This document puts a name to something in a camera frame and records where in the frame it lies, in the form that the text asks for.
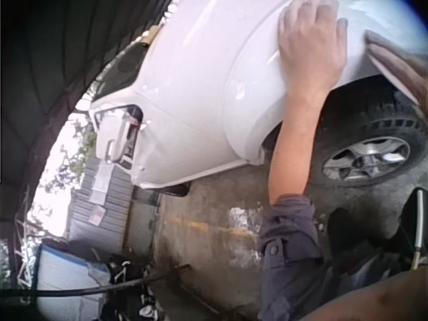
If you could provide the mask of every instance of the car fender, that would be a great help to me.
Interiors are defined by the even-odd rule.
[[[427,54],[427,32],[402,1],[340,2],[339,17],[348,19],[348,62],[335,86],[379,74],[365,56],[364,31],[379,33],[416,54]],[[277,45],[278,19],[284,5],[265,16],[239,52],[223,95],[224,133],[234,151],[253,164],[262,161],[262,143],[282,121],[286,77]]]

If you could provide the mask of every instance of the white car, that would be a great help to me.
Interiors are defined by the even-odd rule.
[[[284,0],[182,0],[147,48],[134,44],[108,71],[90,116],[96,154],[143,189],[185,195],[192,180],[260,165],[278,134],[286,81],[277,45]],[[412,103],[364,54],[373,30],[427,54],[427,33],[401,1],[341,0],[348,64],[316,136],[311,180],[376,184],[415,166],[427,133]]]

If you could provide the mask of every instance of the gray shirt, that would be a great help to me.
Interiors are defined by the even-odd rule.
[[[264,217],[259,235],[263,321],[298,320],[337,296],[390,276],[393,257],[368,242],[352,270],[324,262],[313,223],[315,208],[303,195],[284,195]]]

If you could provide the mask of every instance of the black hose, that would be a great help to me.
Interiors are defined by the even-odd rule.
[[[179,267],[176,267],[174,269],[175,272],[184,270],[189,268],[190,265],[182,265]],[[99,294],[109,291],[120,291],[124,290],[126,288],[131,288],[133,286],[137,286],[139,284],[147,284],[149,282],[154,282],[159,279],[167,277],[168,274],[159,274],[157,276],[148,276],[146,278],[127,281],[119,284],[110,284],[108,286],[100,286],[97,288],[86,288],[86,289],[73,289],[73,290],[37,290],[34,291],[32,289],[28,290],[21,290],[21,289],[6,289],[0,291],[0,298],[4,297],[28,297],[28,296],[36,296],[36,297],[44,297],[44,298],[63,298],[67,296],[89,296],[92,294]]]

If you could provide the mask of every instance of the shirt button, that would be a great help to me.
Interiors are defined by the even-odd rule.
[[[272,246],[270,248],[270,253],[271,255],[275,255],[276,253],[278,253],[278,246]]]

